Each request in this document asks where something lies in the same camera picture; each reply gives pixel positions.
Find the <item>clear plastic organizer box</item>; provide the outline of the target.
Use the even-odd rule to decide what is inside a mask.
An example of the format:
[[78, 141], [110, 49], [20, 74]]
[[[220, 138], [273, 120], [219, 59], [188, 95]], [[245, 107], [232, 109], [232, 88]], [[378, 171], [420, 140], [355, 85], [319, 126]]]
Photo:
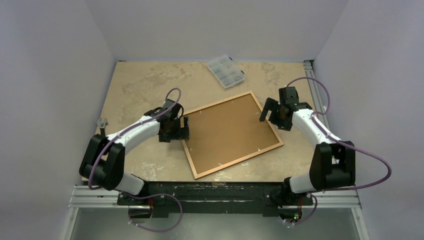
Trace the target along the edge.
[[245, 73], [227, 55], [213, 58], [206, 64], [224, 89], [230, 89], [242, 84], [246, 79]]

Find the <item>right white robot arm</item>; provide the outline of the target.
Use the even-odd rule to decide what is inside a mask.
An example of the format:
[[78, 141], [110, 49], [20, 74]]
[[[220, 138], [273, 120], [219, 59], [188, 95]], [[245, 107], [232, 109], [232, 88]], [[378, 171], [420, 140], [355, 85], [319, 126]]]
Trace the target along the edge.
[[314, 148], [307, 173], [287, 177], [280, 196], [288, 204], [307, 192], [350, 187], [356, 181], [356, 154], [353, 143], [332, 136], [307, 102], [300, 102], [295, 87], [279, 90], [279, 100], [268, 97], [259, 121], [268, 120], [280, 130], [298, 128]]

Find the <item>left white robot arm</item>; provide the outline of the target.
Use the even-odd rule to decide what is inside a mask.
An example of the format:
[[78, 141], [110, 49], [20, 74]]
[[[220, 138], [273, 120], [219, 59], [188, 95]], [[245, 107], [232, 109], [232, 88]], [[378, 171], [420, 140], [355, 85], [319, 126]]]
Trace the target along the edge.
[[147, 182], [124, 171], [125, 157], [144, 141], [158, 137], [159, 142], [187, 140], [190, 137], [189, 117], [181, 104], [166, 99], [161, 107], [147, 111], [132, 125], [109, 135], [95, 134], [88, 142], [79, 167], [93, 189], [126, 192], [138, 205], [146, 203]]

